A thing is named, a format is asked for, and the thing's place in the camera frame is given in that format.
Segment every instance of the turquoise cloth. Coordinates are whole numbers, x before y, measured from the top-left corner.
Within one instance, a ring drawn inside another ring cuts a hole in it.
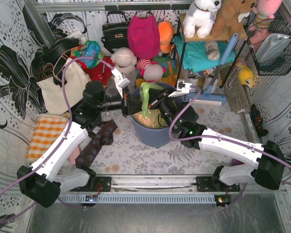
[[[182,48],[183,48],[183,39],[179,36],[175,36],[173,39],[177,47],[179,56],[181,57]],[[221,57],[225,49],[227,48],[227,43],[218,41],[219,50]],[[231,51],[227,57],[226,63],[233,62],[235,59],[235,52]],[[205,42],[196,41],[196,42],[187,42],[185,48],[185,54],[183,57],[183,67],[184,69],[192,70],[195,72],[200,72],[211,67],[216,67],[220,64],[221,58],[217,61],[211,61],[207,58]]]

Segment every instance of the black wire basket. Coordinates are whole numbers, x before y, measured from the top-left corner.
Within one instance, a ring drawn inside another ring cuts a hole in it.
[[[287,22],[280,12],[275,13],[275,19],[267,19],[254,24],[255,14],[251,12],[250,17],[244,20],[245,31],[248,35],[247,43],[253,45],[250,49],[259,76],[286,75],[291,71],[291,42],[283,52],[270,60],[259,63],[256,52],[269,33],[281,33],[291,36]]]

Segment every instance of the metal floor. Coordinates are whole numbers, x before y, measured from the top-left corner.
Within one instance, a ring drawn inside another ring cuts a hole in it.
[[[27,233],[281,233],[271,194],[246,194],[216,213],[211,204],[97,204],[76,210],[36,206]]]

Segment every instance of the orange plaid fabric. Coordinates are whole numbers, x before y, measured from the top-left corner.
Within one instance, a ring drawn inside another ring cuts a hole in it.
[[[40,114],[30,142],[27,161],[30,163],[39,159],[55,142],[68,123],[64,116]]]

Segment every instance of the blue squeegee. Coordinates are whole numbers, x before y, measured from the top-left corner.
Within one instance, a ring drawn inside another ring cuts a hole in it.
[[[196,99],[196,101],[200,104],[208,104],[208,105],[216,105],[216,106],[224,106],[226,104],[226,97],[225,95],[215,95],[215,94],[211,94],[210,91],[215,83],[215,81],[219,78],[219,74],[220,71],[222,69],[222,66],[225,64],[227,57],[229,55],[229,53],[232,51],[236,41],[238,39],[238,33],[234,33],[223,56],[222,59],[220,61],[220,65],[217,68],[217,71],[211,81],[211,83],[209,84],[209,86],[207,87],[207,89],[204,91],[203,94],[199,95]],[[189,101],[191,99],[193,99],[193,97],[196,95],[196,93],[192,92],[186,95],[185,100]]]

